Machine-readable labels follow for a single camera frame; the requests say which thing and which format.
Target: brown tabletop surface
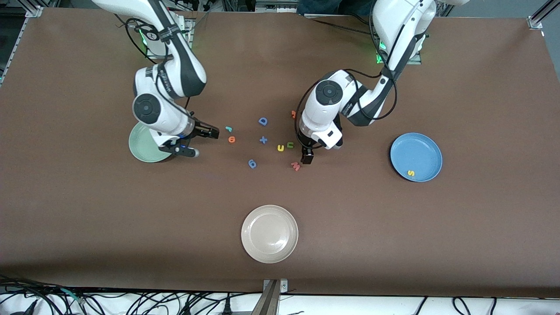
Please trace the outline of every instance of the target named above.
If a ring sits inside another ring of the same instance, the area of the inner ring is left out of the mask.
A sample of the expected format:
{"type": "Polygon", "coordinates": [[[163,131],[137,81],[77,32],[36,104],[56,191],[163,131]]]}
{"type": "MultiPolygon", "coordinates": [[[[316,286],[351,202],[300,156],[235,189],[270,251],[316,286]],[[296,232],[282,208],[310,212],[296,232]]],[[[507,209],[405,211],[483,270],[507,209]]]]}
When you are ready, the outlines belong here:
{"type": "Polygon", "coordinates": [[[299,172],[298,147],[276,148],[295,141],[291,110],[329,71],[378,73],[368,35],[289,13],[210,13],[193,48],[208,84],[189,109],[220,139],[194,139],[197,159],[147,164],[127,144],[133,76],[149,62],[117,24],[45,9],[24,32],[0,89],[2,272],[121,288],[253,291],[287,278],[298,293],[560,295],[560,84],[525,20],[435,19],[395,111],[367,128],[343,121],[343,148],[299,172]],[[407,132],[441,148],[434,180],[391,167],[407,132]],[[300,231],[272,265],[240,239],[265,204],[300,231]]]}

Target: beige plate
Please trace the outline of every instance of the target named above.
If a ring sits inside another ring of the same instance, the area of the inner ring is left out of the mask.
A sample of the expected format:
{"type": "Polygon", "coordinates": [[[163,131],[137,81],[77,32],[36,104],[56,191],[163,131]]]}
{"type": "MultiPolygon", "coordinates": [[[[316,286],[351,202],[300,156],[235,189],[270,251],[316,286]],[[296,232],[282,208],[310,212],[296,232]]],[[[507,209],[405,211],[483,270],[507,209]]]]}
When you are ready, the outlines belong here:
{"type": "Polygon", "coordinates": [[[288,210],[275,205],[251,211],[241,228],[247,254],[264,263],[285,260],[296,248],[297,223],[288,210]]]}

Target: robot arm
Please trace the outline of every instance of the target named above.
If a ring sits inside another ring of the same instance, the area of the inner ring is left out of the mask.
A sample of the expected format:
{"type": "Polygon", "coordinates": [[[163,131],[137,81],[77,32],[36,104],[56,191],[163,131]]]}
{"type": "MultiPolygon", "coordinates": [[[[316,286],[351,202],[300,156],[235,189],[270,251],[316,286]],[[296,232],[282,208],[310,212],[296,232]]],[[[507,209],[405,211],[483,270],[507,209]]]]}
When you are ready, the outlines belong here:
{"type": "MultiPolygon", "coordinates": [[[[448,2],[463,4],[468,0],[448,2]]],[[[385,62],[377,85],[369,90],[345,70],[327,73],[319,80],[311,90],[299,121],[303,164],[311,163],[316,143],[326,149],[342,146],[339,115],[360,127],[381,119],[379,115],[385,99],[408,59],[422,48],[435,14],[434,0],[378,0],[375,3],[371,20],[386,46],[386,51],[379,51],[385,62]]]]}
{"type": "Polygon", "coordinates": [[[198,150],[188,147],[195,136],[218,138],[219,130],[192,117],[174,100],[199,95],[206,73],[190,50],[175,20],[160,0],[93,0],[104,10],[134,16],[153,25],[173,59],[138,70],[134,78],[133,113],[162,151],[190,157],[198,150]]]}

